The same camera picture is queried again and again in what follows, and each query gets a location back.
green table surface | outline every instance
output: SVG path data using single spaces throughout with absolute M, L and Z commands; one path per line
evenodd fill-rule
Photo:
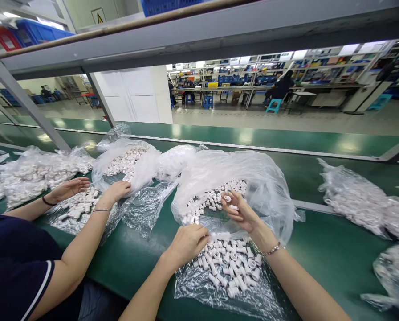
M 61 132 L 63 138 L 73 147 L 85 142 L 98 142 L 102 135 L 90 133 Z M 52 151 L 55 146 L 38 128 L 21 128 L 0 125 L 0 142 L 28 146 L 37 145 Z M 161 151 L 177 143 L 147 140 Z M 222 148 L 235 151 L 235 148 Z M 88 151 L 96 156 L 94 147 Z M 267 152 L 283 171 L 291 197 L 307 202 L 323 203 L 322 193 L 317 187 L 322 183 L 322 171 L 315 157 Z M 375 162 L 325 159 L 331 165 L 344 165 L 365 176 L 388 195 L 398 195 L 399 165 Z M 126 299 L 132 298 L 147 278 L 159 255 L 171 243 L 179 225 L 173 218 L 170 204 L 174 193 L 165 201 L 158 221 L 149 239 L 120 222 L 100 247 L 88 270 L 88 277 L 99 282 Z M 4 212 L 5 200 L 0 201 L 0 213 Z M 73 239 L 63 231 L 46 225 L 41 219 L 37 224 L 47 230 L 58 244 L 65 248 Z M 390 312 L 379 313 L 359 298 L 361 293 L 385 294 L 384 289 L 372 271 L 372 263 L 380 252 L 392 245 L 372 235 L 346 219 L 330 214 L 307 211 L 306 222 L 295 223 L 292 238 L 288 244 L 294 258 L 335 298 L 353 320 L 396 320 Z M 223 319 L 247 320 L 250 318 L 212 309 L 196 300 L 173 298 L 174 278 L 160 305 L 158 318 L 162 320 Z
M 14 116 L 24 125 L 37 125 L 30 116 Z M 107 132 L 108 122 L 89 119 L 49 118 L 56 128 Z M 0 122 L 9 122 L 0 115 Z M 381 156 L 399 143 L 399 136 L 303 132 L 272 129 L 192 126 L 161 123 L 125 122 L 133 135 L 153 136 L 213 143 L 238 144 L 326 152 L 357 156 Z

worker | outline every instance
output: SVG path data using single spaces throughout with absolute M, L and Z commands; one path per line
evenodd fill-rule
M 183 88 L 192 88 L 194 83 L 189 78 L 185 78 L 185 82 L 183 84 Z M 191 95 L 192 102 L 195 103 L 195 94 L 192 91 L 185 91 L 183 93 L 182 104 L 186 105 L 186 95 Z
M 230 203 L 224 200 L 225 195 L 231 197 Z M 237 206 L 238 210 L 230 208 L 229 205 Z M 325 289 L 278 242 L 272 231 L 241 194 L 234 190 L 223 193 L 222 206 L 227 211 L 228 217 L 247 231 L 258 249 L 265 253 L 266 261 L 302 320 L 350 320 Z M 208 235 L 208 230 L 201 225 L 180 227 L 173 243 L 161 255 L 155 268 L 127 305 L 119 320 L 155 320 L 168 281 L 180 267 L 197 257 L 206 246 Z
M 44 98 L 52 97 L 51 92 L 49 90 L 46 90 L 44 86 L 41 86 L 41 88 L 42 88 L 41 89 L 42 97 Z
M 174 89 L 174 86 L 171 83 L 171 80 L 168 80 L 168 90 L 170 91 L 170 100 L 173 103 L 173 105 L 175 106 L 177 104 L 177 101 L 176 101 L 176 97 L 173 94 L 173 89 Z
M 96 320 L 108 300 L 84 280 L 110 209 L 130 191 L 114 183 L 63 252 L 32 223 L 52 206 L 89 188 L 88 178 L 67 181 L 42 198 L 0 215 L 0 320 Z
M 283 99 L 285 95 L 288 93 L 289 89 L 294 86 L 294 81 L 292 80 L 293 70 L 288 70 L 283 78 L 278 79 L 265 93 L 265 100 L 263 104 L 268 106 L 271 97 L 272 99 Z

warning sign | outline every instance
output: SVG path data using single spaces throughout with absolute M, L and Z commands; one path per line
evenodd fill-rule
M 106 22 L 105 13 L 103 12 L 103 8 L 97 8 L 91 10 L 91 14 L 93 15 L 94 23 L 96 25 Z

silver bracelet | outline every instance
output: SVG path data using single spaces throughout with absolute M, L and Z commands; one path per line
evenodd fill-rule
M 104 212 L 104 211 L 110 211 L 110 210 L 93 210 L 93 212 Z
M 278 244 L 272 250 L 270 250 L 269 252 L 266 252 L 265 255 L 271 255 L 271 254 L 275 253 L 276 251 L 278 251 L 280 249 L 280 245 L 281 245 L 281 243 L 278 242 Z

black bracelet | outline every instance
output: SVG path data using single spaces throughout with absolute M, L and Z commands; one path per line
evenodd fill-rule
M 55 206 L 55 205 L 57 205 L 57 204 L 48 203 L 48 202 L 45 200 L 45 196 L 42 196 L 42 201 L 43 201 L 46 205 L 49 205 L 49 206 Z

